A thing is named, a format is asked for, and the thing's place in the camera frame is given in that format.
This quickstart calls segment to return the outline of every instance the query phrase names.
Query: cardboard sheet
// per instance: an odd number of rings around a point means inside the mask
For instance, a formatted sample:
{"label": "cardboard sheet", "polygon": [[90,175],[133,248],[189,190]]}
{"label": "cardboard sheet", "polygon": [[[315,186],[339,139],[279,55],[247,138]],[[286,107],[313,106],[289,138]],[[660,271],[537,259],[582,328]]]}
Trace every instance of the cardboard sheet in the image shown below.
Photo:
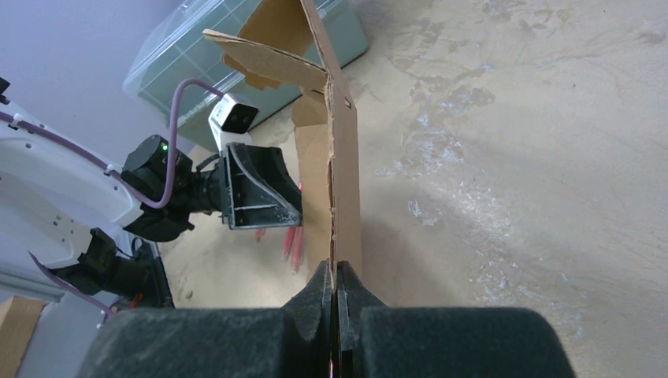
{"label": "cardboard sheet", "polygon": [[[225,63],[258,89],[293,83],[309,272],[326,258],[363,276],[357,110],[313,0],[263,0],[239,37],[205,30]],[[324,67],[301,57],[315,43]]]}
{"label": "cardboard sheet", "polygon": [[12,297],[0,304],[0,378],[14,378],[44,301]]}

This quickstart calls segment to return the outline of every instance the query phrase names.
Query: dusty floor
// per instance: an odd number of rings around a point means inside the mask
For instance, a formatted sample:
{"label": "dusty floor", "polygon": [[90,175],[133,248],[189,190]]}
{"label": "dusty floor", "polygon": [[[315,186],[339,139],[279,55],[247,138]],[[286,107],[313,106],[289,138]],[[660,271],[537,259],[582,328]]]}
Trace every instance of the dusty floor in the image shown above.
{"label": "dusty floor", "polygon": [[[668,3],[354,6],[366,286],[395,306],[527,306],[579,375],[665,376]],[[296,176],[289,111],[254,137]],[[255,244],[195,223],[163,248],[180,306],[279,306],[304,284],[284,230]]]}

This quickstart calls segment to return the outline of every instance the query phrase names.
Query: purple cable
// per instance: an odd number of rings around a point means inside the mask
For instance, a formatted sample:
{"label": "purple cable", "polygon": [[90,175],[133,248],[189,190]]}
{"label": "purple cable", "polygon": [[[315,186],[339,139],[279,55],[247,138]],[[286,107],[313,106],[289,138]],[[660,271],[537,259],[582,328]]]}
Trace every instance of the purple cable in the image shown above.
{"label": "purple cable", "polygon": [[74,288],[72,286],[69,286],[68,284],[65,283],[65,281],[56,277],[52,272],[49,272],[49,269],[47,269],[46,266],[42,265],[42,263],[37,261],[37,258],[35,257],[35,255],[31,254],[30,252],[28,252],[28,253],[30,254],[30,257],[32,258],[32,260],[35,262],[35,265],[37,265],[37,268],[39,268],[39,271],[42,272],[42,274],[44,274],[44,276],[46,276],[46,278],[53,281],[54,284],[57,284],[58,286],[65,289],[66,291],[69,291],[70,293],[72,293],[72,294],[76,295],[77,297],[83,299],[84,301],[89,302],[89,303],[97,306],[99,309],[104,311],[105,320],[108,317],[113,316],[113,311],[109,307],[105,306],[104,303],[102,303],[99,300],[91,297],[90,295],[85,295],[84,293],[82,293],[81,291],[78,291],[76,288]]}
{"label": "purple cable", "polygon": [[[162,192],[162,198],[160,198],[160,201],[155,202],[148,198],[146,195],[143,195],[139,191],[137,191],[134,187],[130,186],[128,183],[125,182],[121,178],[121,174],[118,171],[111,171],[109,172],[109,175],[112,176],[114,179],[118,180],[118,182],[122,183],[124,187],[128,189],[132,195],[134,195],[138,200],[141,202],[147,204],[147,206],[150,206],[154,209],[162,209],[163,207],[167,206],[169,203],[169,199],[172,197],[172,189],[174,186],[174,176],[176,175],[175,170],[176,170],[176,132],[178,131],[178,120],[179,120],[179,105],[181,103],[181,97],[183,97],[184,90],[186,87],[189,85],[197,85],[200,86],[209,92],[217,95],[220,98],[223,98],[225,95],[223,92],[219,91],[218,89],[211,87],[209,84],[204,83],[201,80],[198,79],[186,79],[182,81],[177,87],[176,90],[174,91],[174,98],[172,100],[172,108],[171,111],[169,112],[169,139],[168,143],[170,148],[167,151],[167,177],[165,178],[165,191]],[[11,123],[14,120],[14,117],[10,116],[7,113],[0,112],[0,120],[3,120],[7,123]],[[49,139],[53,142],[56,142],[57,144],[60,144],[61,146],[67,148],[68,150],[71,150],[72,152],[80,155],[82,158],[85,158],[86,160],[90,161],[91,163],[97,165],[99,168],[102,170],[106,171],[108,164],[102,161],[99,157],[94,156],[87,150],[85,150],[83,147],[77,146],[75,143],[70,142],[69,140],[54,134],[53,132],[50,132],[46,130],[45,128],[41,128],[40,126],[36,126],[34,124],[31,124],[30,122],[26,122],[24,120],[18,122],[17,124],[19,127],[24,128],[28,130],[29,132],[35,133],[37,135],[43,136],[46,139]]]}

